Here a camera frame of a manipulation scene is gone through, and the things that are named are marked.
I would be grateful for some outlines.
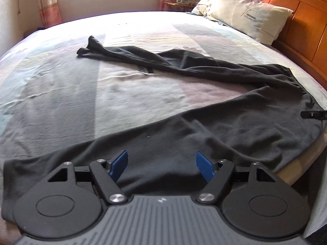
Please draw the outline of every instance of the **pillow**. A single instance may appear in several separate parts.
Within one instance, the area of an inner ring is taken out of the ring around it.
[[[204,16],[209,10],[211,0],[200,0],[200,2],[193,8],[192,13],[199,16]]]
[[[261,0],[211,0],[207,15],[225,22],[262,44],[271,45],[292,13],[291,9]]]

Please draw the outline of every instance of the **bed frame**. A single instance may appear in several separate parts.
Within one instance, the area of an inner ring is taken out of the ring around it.
[[[327,0],[262,0],[294,14],[273,47],[327,89]]]

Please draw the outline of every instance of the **bed sheet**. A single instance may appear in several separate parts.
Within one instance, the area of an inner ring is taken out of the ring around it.
[[[0,181],[9,158],[29,158],[235,98],[250,85],[189,78],[123,63],[81,59],[93,35],[104,46],[135,45],[152,52],[196,51],[232,63],[278,63],[327,108],[327,92],[278,51],[230,27],[179,12],[120,13],[38,31],[0,61]],[[314,160],[326,147],[306,152]],[[0,204],[3,185],[0,185]],[[0,242],[18,235],[0,222]]]

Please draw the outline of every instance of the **gray ribbed plate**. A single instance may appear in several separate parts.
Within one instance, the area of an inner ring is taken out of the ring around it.
[[[213,206],[189,196],[134,196],[128,204],[111,206],[87,233],[65,241],[21,238],[16,245],[260,245],[233,231]],[[300,237],[269,245],[306,245]]]

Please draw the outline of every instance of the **wooden bedside table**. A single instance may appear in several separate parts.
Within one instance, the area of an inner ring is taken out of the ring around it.
[[[167,5],[169,11],[173,12],[191,12],[195,6],[192,5],[185,5],[182,3],[176,2],[164,2]]]

